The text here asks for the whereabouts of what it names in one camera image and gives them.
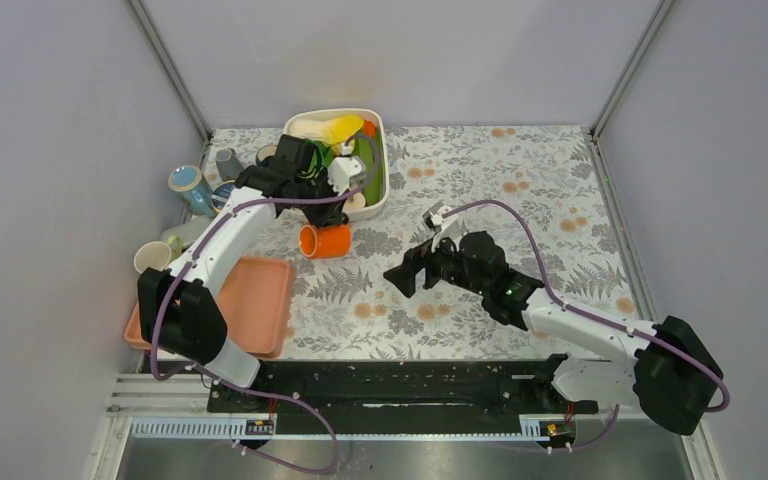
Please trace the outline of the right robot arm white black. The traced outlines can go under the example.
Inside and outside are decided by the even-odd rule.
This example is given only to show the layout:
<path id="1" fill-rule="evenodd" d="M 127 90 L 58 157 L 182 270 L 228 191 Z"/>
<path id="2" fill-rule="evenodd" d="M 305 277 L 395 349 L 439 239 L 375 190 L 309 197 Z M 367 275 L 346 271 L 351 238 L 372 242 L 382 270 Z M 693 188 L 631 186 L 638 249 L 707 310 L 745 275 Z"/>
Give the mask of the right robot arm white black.
<path id="1" fill-rule="evenodd" d="M 557 412 L 570 401 L 597 401 L 640 409 L 679 435 L 695 432 L 713 399 L 723 371 L 684 320 L 660 323 L 610 317 L 589 319 L 549 295 L 543 281 L 512 268 L 504 250 L 485 231 L 454 243 L 427 240 L 385 271 L 404 296 L 446 282 L 476 294 L 482 308 L 502 325 L 544 333 L 582 347 L 595 359 L 555 354 L 533 386 L 535 402 Z"/>

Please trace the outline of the light blue glazed mug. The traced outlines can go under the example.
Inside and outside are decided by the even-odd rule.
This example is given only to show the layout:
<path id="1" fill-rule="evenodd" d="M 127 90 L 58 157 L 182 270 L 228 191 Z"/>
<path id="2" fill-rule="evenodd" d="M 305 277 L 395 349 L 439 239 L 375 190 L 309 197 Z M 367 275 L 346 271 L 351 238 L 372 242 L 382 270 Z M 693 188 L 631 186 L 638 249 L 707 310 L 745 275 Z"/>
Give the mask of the light blue glazed mug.
<path id="1" fill-rule="evenodd" d="M 197 166 L 182 165 L 176 168 L 169 174 L 167 185 L 182 200 L 191 215 L 207 218 L 216 216 L 212 190 Z"/>

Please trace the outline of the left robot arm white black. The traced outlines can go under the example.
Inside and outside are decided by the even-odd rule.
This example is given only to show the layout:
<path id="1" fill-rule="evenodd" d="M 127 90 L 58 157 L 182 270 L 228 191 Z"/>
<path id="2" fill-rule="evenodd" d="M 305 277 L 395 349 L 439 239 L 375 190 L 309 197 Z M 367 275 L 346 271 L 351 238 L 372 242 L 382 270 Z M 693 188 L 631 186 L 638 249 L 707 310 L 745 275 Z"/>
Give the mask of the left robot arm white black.
<path id="1" fill-rule="evenodd" d="M 163 349 L 186 364 L 232 386 L 232 398 L 248 411 L 269 401 L 270 385 L 258 376 L 261 362 L 234 340 L 218 306 L 226 278 L 260 233 L 288 208 L 299 209 L 314 227 L 347 224 L 347 199 L 365 185 L 372 168 L 354 155 L 355 133 L 339 142 L 338 154 L 324 162 L 317 146 L 284 134 L 276 151 L 245 167 L 220 213 L 195 243 L 168 266 L 147 268 L 137 281 L 140 333 L 150 345 L 156 379 Z"/>

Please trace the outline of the light green mug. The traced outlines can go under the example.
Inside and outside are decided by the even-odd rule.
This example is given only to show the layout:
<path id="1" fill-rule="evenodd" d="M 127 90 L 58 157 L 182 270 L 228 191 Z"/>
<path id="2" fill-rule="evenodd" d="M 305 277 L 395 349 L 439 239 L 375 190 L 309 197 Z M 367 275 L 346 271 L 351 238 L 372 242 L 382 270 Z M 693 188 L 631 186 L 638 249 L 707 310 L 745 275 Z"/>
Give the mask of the light green mug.
<path id="1" fill-rule="evenodd" d="M 162 271 L 181 255 L 182 249 L 181 239 L 178 236 L 148 242 L 135 253 L 133 267 L 139 274 L 149 268 Z"/>

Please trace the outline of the orange mug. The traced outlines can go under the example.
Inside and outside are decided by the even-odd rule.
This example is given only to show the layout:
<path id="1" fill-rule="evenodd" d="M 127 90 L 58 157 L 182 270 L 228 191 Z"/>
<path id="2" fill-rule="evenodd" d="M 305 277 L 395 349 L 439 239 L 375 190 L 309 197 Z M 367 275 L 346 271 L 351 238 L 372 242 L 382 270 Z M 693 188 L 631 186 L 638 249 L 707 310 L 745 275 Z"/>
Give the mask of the orange mug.
<path id="1" fill-rule="evenodd" d="M 330 259 L 347 255 L 351 249 L 351 229 L 348 224 L 316 228 L 306 224 L 298 235 L 299 249 L 308 259 Z"/>

